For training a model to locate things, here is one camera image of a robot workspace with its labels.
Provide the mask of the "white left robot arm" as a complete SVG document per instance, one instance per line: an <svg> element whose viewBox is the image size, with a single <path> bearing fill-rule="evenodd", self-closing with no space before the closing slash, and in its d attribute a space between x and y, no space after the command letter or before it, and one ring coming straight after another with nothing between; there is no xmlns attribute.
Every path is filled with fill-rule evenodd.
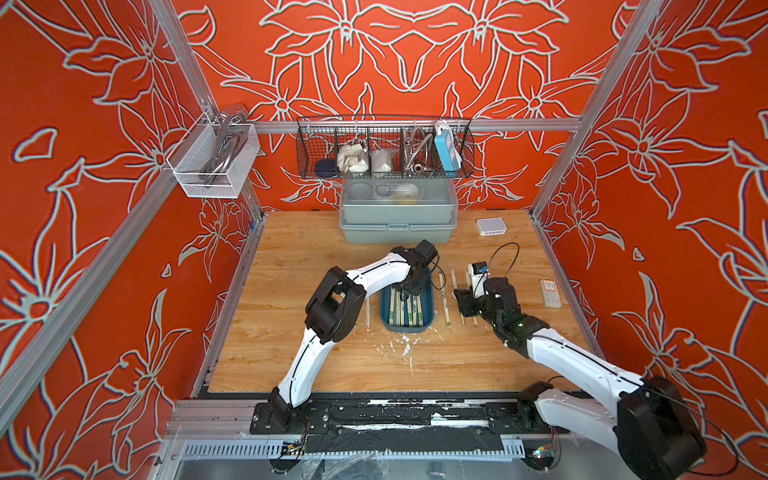
<svg viewBox="0 0 768 480"><path fill-rule="evenodd" d="M365 300L394 287L407 296L420 295L431 283L438 250L423 240L414 247L397 246L383 258L352 270L330 268L305 307L305 328L298 351L268 404L283 425L299 415L332 348L355 327Z"/></svg>

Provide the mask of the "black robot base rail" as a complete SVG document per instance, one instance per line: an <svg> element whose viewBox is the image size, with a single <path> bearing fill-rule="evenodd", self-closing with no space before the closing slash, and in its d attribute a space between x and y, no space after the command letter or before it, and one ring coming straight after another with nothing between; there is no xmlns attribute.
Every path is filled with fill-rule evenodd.
<svg viewBox="0 0 768 480"><path fill-rule="evenodd" d="M316 393L287 424L257 403L248 432L296 438L310 453L502 452L507 439L528 452L558 433L518 392Z"/></svg>

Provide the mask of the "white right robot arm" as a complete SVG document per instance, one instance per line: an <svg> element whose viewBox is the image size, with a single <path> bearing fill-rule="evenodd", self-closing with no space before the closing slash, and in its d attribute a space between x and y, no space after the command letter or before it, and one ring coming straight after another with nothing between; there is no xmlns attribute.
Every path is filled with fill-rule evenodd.
<svg viewBox="0 0 768 480"><path fill-rule="evenodd" d="M522 311L504 277L454 292L460 313L483 318L502 344L587 393L581 399L548 382L527 389L539 418L613 451L641 479L676 479L707 453L676 385L620 368L582 349Z"/></svg>

